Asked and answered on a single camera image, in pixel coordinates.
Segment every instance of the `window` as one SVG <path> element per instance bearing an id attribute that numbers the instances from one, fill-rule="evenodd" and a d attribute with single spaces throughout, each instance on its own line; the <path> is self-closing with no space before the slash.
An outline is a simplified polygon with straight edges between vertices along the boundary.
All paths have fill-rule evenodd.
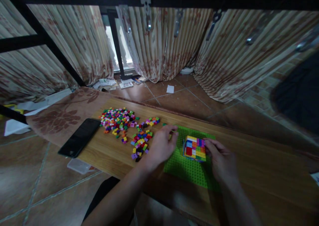
<path id="1" fill-rule="evenodd" d="M 129 79 L 137 76 L 132 57 L 128 50 L 123 29 L 117 17 L 117 12 L 114 9 L 106 9 L 106 13 L 101 13 L 105 33 L 111 43 L 113 51 L 112 60 L 114 67 L 114 74 L 121 74 L 121 79 Z"/>

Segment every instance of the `clear plastic box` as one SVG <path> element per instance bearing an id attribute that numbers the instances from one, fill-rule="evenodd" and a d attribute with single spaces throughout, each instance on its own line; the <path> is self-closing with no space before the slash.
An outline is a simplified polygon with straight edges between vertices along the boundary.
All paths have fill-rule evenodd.
<path id="1" fill-rule="evenodd" d="M 95 168 L 79 159 L 71 159 L 70 162 L 67 164 L 69 169 L 72 169 L 82 175 L 85 175 L 88 172 L 92 172 Z"/>

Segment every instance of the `pile of lego bricks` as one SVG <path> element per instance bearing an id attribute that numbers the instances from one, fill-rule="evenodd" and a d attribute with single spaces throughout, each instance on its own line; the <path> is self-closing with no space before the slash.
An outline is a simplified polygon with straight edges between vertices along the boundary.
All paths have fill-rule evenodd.
<path id="1" fill-rule="evenodd" d="M 187 136 L 183 146 L 183 156 L 199 162 L 206 161 L 205 141 L 192 136 Z"/>
<path id="2" fill-rule="evenodd" d="M 150 130 L 143 131 L 143 128 L 147 128 L 148 126 L 154 126 L 160 122 L 160 119 L 158 117 L 153 117 L 147 119 L 145 122 L 142 122 L 142 124 L 138 124 L 136 126 L 137 130 L 139 131 L 138 134 L 133 135 L 133 140 L 131 144 L 135 146 L 133 149 L 132 159 L 136 162 L 139 162 L 141 159 L 141 156 L 143 152 L 146 154 L 149 152 L 148 149 L 148 140 L 153 137 L 153 133 Z"/>
<path id="3" fill-rule="evenodd" d="M 107 134 L 111 130 L 113 130 L 112 134 L 116 136 L 116 138 L 120 137 L 120 132 L 123 131 L 122 134 L 122 142 L 124 144 L 127 143 L 128 138 L 126 137 L 126 130 L 129 127 L 129 122 L 131 121 L 130 126 L 134 127 L 137 125 L 136 120 L 139 120 L 139 117 L 135 117 L 134 111 L 127 110 L 126 108 L 109 108 L 105 109 L 100 116 L 101 124 L 100 126 L 105 127 L 104 133 Z"/>

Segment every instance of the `phone screen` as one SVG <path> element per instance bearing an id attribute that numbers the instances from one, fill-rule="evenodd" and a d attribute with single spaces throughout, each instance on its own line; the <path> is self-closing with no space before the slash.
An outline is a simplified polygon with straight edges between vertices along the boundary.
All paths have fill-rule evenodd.
<path id="1" fill-rule="evenodd" d="M 75 131 L 75 133 L 61 147 L 58 154 L 76 158 L 90 141 L 101 122 L 87 118 Z"/>

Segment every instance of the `striped curtain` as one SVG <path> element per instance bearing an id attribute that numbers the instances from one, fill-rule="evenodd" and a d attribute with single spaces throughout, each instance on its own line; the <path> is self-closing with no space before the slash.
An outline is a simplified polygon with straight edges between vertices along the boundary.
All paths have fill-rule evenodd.
<path id="1" fill-rule="evenodd" d="M 28 7 L 87 85 L 113 78 L 112 49 L 98 6 Z"/>
<path id="2" fill-rule="evenodd" d="M 319 12 L 279 11 L 255 43 L 245 45 L 263 14 L 227 10 L 210 40 L 202 42 L 194 78 L 210 98 L 227 103 L 242 95 L 300 55 L 295 52 L 297 43 L 319 23 Z"/>
<path id="3" fill-rule="evenodd" d="M 173 79 L 190 61 L 212 18 L 211 9 L 185 9 L 178 37 L 174 38 L 177 10 L 151 8 L 152 28 L 146 31 L 143 7 L 129 7 L 129 19 L 117 7 L 123 29 L 130 23 L 131 33 L 124 33 L 133 65 L 138 74 L 153 83 Z"/>
<path id="4" fill-rule="evenodd" d="M 109 43 L 98 6 L 29 5 L 86 82 L 113 77 Z M 0 38 L 36 34 L 10 0 L 0 0 Z M 76 82 L 45 46 L 0 54 L 0 103 L 36 100 Z"/>

